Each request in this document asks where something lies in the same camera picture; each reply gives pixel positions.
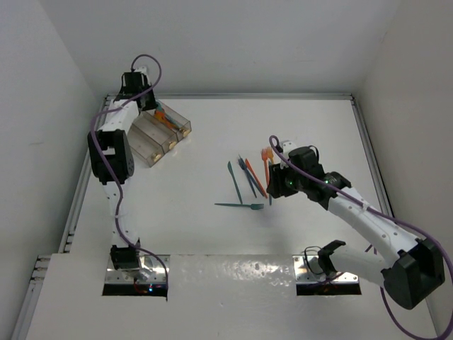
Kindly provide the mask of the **teal plastic fork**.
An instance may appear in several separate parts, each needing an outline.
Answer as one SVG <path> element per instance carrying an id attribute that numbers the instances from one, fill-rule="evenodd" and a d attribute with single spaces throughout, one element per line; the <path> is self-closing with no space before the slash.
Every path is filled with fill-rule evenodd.
<path id="1" fill-rule="evenodd" d="M 217 206 L 224 206 L 230 208 L 249 208 L 251 210 L 262 210 L 264 204 L 254 203 L 254 204 L 240 204 L 240 203 L 215 203 Z"/>

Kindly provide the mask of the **dark blue plastic spoon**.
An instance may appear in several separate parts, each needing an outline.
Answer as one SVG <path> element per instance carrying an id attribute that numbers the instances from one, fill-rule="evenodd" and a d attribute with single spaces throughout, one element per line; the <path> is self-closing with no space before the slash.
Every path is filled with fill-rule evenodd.
<path id="1" fill-rule="evenodd" d="M 166 125 L 167 125 L 170 129 L 174 129 L 174 130 L 179 130 L 179 129 L 181 129 L 181 125 L 178 124 L 176 121 L 173 121 L 173 120 L 166 120 Z"/>

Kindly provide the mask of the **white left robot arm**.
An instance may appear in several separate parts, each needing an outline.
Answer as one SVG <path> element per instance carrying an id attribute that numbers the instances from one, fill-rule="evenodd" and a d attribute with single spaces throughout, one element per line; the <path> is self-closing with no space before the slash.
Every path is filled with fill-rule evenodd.
<path id="1" fill-rule="evenodd" d="M 143 252 L 136 227 L 125 205 L 125 194 L 134 174 L 134 157 L 127 137 L 143 108 L 155 109 L 153 83 L 146 67 L 131 67 L 121 76 L 121 87 L 100 127 L 91 126 L 87 136 L 93 175 L 109 202 L 113 219 L 110 260 L 117 271 L 138 271 Z"/>

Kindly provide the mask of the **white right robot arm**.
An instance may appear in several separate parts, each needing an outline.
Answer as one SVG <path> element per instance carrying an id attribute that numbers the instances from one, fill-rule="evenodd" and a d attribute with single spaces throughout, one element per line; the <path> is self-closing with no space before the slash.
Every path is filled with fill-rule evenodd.
<path id="1" fill-rule="evenodd" d="M 269 167 L 267 192 L 274 199 L 304 193 L 325 211 L 351 226 L 377 250 L 369 255 L 341 240 L 317 251 L 310 270 L 330 278 L 349 272 L 383 288 L 399 306 L 412 310 L 445 282 L 440 245 L 402 228 L 375 210 L 338 172 L 326 172 L 313 146 L 296 147 L 270 137 L 280 163 Z"/>

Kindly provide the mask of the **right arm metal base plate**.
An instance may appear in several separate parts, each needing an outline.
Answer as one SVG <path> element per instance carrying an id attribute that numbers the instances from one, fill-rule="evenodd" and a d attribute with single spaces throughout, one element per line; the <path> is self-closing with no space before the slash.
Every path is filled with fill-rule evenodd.
<path id="1" fill-rule="evenodd" d="M 292 257 L 294 267 L 294 277 L 296 284 L 299 285 L 321 285 L 321 284 L 358 284 L 360 279 L 348 272 L 339 272 L 327 276 L 317 266 L 318 256 L 312 253 L 307 255 L 300 254 Z"/>

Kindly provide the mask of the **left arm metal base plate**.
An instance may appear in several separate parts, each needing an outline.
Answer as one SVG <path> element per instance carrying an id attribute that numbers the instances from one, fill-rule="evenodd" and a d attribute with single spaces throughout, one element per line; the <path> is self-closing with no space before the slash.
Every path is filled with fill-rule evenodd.
<path id="1" fill-rule="evenodd" d="M 134 282 L 140 284 L 166 283 L 166 272 L 170 271 L 170 256 L 161 255 L 160 258 L 166 265 L 166 268 L 150 255 L 141 255 L 139 257 L 138 267 L 132 269 L 115 269 L 112 261 L 109 259 L 104 283 L 113 285 L 132 285 Z"/>

